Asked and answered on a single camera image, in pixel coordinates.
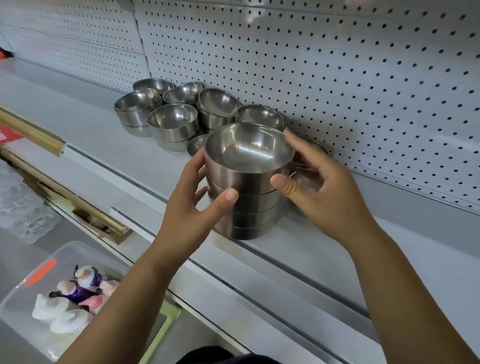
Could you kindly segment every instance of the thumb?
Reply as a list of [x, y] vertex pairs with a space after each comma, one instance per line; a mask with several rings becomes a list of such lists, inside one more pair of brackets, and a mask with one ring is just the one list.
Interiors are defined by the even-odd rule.
[[233, 207], [239, 193], [233, 188], [223, 191], [209, 207], [202, 211], [206, 225], [212, 229], [215, 224]]
[[309, 203], [308, 192], [290, 177], [283, 174], [275, 174], [270, 178], [270, 183], [302, 210]]

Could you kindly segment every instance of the gray floor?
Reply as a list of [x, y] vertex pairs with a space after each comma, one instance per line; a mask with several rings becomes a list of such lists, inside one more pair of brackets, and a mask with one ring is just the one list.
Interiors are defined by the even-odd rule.
[[[72, 240], [82, 241], [112, 256], [67, 220], [63, 220], [33, 245], [27, 245], [0, 229], [0, 301], [42, 261]], [[205, 345], [219, 345], [239, 354], [215, 332], [183, 310], [152, 356], [150, 364], [173, 364], [187, 352]], [[0, 353], [2, 364], [51, 363], [1, 320]]]

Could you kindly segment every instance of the fingernail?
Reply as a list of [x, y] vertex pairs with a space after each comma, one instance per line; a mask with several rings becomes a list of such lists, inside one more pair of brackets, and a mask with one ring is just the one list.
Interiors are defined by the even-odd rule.
[[237, 192], [237, 190], [235, 190], [233, 188], [230, 188], [227, 191], [227, 194], [225, 195], [225, 198], [230, 202], [237, 201], [238, 197], [239, 197], [239, 193]]
[[281, 190], [287, 183], [287, 180], [282, 174], [276, 174], [270, 182], [276, 189]]

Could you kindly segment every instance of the pegboard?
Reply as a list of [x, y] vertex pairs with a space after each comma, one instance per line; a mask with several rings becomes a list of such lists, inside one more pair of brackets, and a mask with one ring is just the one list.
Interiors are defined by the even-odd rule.
[[150, 77], [145, 55], [3, 25], [15, 55], [54, 70], [130, 92]]
[[478, 5], [221, 2], [134, 0], [153, 77], [273, 107], [350, 169], [480, 212]]
[[0, 0], [0, 22], [25, 60], [125, 92], [150, 77], [135, 17], [116, 0]]

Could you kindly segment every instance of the person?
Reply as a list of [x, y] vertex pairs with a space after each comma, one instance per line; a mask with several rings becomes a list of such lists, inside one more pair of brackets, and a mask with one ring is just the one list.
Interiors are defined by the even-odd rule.
[[[478, 364], [401, 249], [377, 224], [350, 172], [293, 133], [285, 131], [285, 138], [318, 170], [324, 183], [317, 192], [307, 191], [277, 174], [271, 184], [351, 255], [388, 364]], [[186, 164], [168, 200], [157, 237], [58, 364], [133, 364], [140, 360], [172, 277], [238, 199], [237, 191], [227, 189], [207, 209], [198, 211], [195, 206], [207, 188], [197, 188], [205, 175], [204, 151], [200, 150]], [[180, 361], [217, 362], [276, 363], [255, 354], [232, 358], [212, 347], [189, 353]]]

